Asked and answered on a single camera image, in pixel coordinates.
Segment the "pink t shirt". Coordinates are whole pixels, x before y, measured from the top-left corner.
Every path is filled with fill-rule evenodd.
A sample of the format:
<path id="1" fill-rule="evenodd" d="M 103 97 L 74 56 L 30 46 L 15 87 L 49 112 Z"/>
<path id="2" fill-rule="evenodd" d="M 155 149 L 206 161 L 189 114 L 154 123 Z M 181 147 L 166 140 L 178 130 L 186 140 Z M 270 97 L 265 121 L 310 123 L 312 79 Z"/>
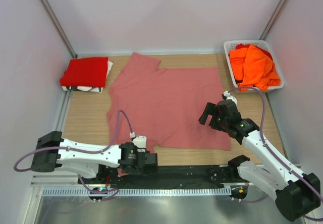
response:
<path id="1" fill-rule="evenodd" d="M 198 121 L 222 93 L 216 66 L 162 68 L 159 59 L 133 53 L 109 89 L 110 140 L 123 143 L 134 131 L 147 137 L 151 152 L 171 150 L 158 154 L 159 165 L 205 164 L 210 152 L 232 149 L 227 134 Z"/>

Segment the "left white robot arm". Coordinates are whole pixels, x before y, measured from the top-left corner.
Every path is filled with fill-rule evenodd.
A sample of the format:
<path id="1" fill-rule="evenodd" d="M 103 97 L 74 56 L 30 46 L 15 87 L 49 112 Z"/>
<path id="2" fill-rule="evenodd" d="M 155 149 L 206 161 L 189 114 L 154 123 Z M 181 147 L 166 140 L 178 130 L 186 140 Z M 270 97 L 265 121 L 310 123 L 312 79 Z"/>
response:
<path id="1" fill-rule="evenodd" d="M 136 144 L 146 142 L 138 136 L 131 142 L 112 145 L 104 149 L 101 145 L 85 144 L 62 138 L 62 132 L 52 131 L 37 141 L 31 170 L 39 173 L 67 171 L 86 179 L 93 179 L 99 167 L 121 169 L 129 175 L 147 175 L 157 171 L 157 154 L 150 153 Z"/>

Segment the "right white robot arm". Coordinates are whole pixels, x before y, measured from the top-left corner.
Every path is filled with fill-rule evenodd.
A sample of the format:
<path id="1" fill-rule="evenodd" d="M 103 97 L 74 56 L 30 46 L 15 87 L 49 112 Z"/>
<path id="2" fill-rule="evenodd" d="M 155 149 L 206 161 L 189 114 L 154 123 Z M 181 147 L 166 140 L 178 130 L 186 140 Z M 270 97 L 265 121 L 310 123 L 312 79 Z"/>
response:
<path id="1" fill-rule="evenodd" d="M 234 101 L 208 102 L 199 123 L 205 125 L 208 119 L 212 129 L 227 133 L 262 161 L 264 167 L 250 160 L 239 163 L 238 175 L 269 196 L 285 219 L 295 221 L 320 207 L 319 178 L 313 173 L 304 173 L 288 161 L 253 120 L 241 117 Z"/>

